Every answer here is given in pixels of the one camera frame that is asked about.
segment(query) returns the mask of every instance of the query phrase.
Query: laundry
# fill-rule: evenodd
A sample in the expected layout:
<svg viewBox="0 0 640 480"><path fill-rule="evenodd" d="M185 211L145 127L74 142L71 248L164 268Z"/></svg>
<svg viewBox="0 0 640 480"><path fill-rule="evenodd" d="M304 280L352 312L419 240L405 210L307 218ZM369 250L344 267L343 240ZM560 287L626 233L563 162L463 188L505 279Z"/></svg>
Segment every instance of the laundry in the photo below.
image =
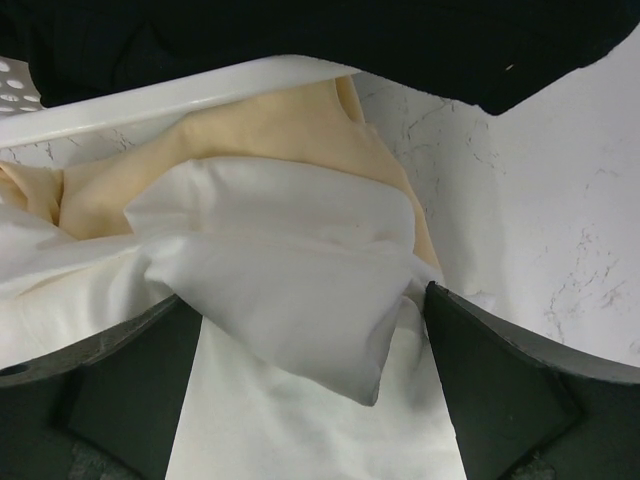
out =
<svg viewBox="0 0 640 480"><path fill-rule="evenodd" d="M363 122L350 79L337 84L190 114L146 145L62 172L4 164L5 203L18 207L2 208L4 364L62 348L177 293L263 360L375 402L398 302L414 295L419 304L440 274L404 170ZM269 292L260 281L272 275L283 285L304 280ZM289 300L326 291L327 282L342 300ZM227 298L205 293L218 289ZM261 314L246 296L266 302ZM312 305L333 357L311 324L305 349L283 355L278 335ZM273 334L263 331L269 309L280 317ZM339 330L342 347L332 340Z"/></svg>
<svg viewBox="0 0 640 480"><path fill-rule="evenodd" d="M12 0L0 55L28 61L45 106L297 54L499 114L639 21L638 0Z"/></svg>
<svg viewBox="0 0 640 480"><path fill-rule="evenodd" d="M203 315L167 478L465 478L421 315L437 259L349 79L2 164L0 199L0 368L173 294Z"/></svg>
<svg viewBox="0 0 640 480"><path fill-rule="evenodd" d="M1 163L0 185L13 192L7 198L14 205L26 202L27 211L74 238L98 238L130 233L124 207L168 169L220 156L307 163L402 190L415 210L415 252L438 266L420 202L401 165L365 124L350 78L195 112L146 145L64 172Z"/></svg>

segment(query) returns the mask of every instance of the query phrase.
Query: black fabric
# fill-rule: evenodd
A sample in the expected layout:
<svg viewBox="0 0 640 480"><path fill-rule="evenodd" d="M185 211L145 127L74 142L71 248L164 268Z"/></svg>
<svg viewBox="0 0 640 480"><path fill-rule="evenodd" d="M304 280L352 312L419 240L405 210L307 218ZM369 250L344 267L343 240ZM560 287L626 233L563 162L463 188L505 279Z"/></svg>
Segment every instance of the black fabric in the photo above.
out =
<svg viewBox="0 0 640 480"><path fill-rule="evenodd" d="M4 0L46 106L300 54L499 114L602 58L640 0ZM11 56L16 42L0 43Z"/></svg>
<svg viewBox="0 0 640 480"><path fill-rule="evenodd" d="M171 299L103 356L72 370L87 347L48 355L49 375L0 382L0 479L86 480L165 477L202 316ZM85 342L109 341L110 332ZM72 358L59 358L56 355Z"/></svg>
<svg viewBox="0 0 640 480"><path fill-rule="evenodd" d="M469 480L636 480L640 369L431 284L425 320Z"/></svg>

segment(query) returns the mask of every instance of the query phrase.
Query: laundry basket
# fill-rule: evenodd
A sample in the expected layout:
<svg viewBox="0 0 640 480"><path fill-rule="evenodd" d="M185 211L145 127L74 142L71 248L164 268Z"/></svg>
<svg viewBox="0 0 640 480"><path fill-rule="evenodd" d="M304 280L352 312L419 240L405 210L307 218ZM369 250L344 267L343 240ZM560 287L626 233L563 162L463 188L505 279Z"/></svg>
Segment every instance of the laundry basket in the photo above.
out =
<svg viewBox="0 0 640 480"><path fill-rule="evenodd" d="M0 149L183 115L356 72L312 58L271 57L43 109L27 65L0 57Z"/></svg>
<svg viewBox="0 0 640 480"><path fill-rule="evenodd" d="M27 65L0 58L0 160L55 168L98 160L144 143L190 111L356 72L311 58L272 57L44 109ZM0 371L0 387L50 377L100 358L175 302L167 299L126 325Z"/></svg>

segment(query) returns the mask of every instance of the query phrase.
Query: white plastic laundry basket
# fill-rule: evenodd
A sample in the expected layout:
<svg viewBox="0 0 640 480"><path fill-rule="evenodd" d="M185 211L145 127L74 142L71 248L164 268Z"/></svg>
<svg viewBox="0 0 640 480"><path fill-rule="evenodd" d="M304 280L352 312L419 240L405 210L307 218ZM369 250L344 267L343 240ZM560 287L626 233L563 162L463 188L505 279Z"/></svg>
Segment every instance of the white plastic laundry basket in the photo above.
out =
<svg viewBox="0 0 640 480"><path fill-rule="evenodd" d="M0 57L0 148L185 114L353 73L354 68L312 58L271 57L43 109L27 65Z"/></svg>

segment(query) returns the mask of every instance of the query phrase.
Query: white fabric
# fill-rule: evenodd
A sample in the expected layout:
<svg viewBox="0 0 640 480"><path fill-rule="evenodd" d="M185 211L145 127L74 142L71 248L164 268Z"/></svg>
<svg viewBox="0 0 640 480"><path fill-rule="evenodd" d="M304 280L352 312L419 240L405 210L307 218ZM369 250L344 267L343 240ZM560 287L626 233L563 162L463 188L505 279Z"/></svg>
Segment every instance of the white fabric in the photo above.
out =
<svg viewBox="0 0 640 480"><path fill-rule="evenodd" d="M400 190L216 158L174 167L126 216L134 234L78 242L0 205L0 368L177 293L211 321L170 480L465 478L419 310L439 276Z"/></svg>
<svg viewBox="0 0 640 480"><path fill-rule="evenodd" d="M437 278L401 191L278 160L171 169L127 207L133 235L78 242L1 215L1 366L177 293L263 360L371 405L403 295Z"/></svg>
<svg viewBox="0 0 640 480"><path fill-rule="evenodd" d="M405 302L363 407L253 357L204 322L167 480L464 480L419 312Z"/></svg>

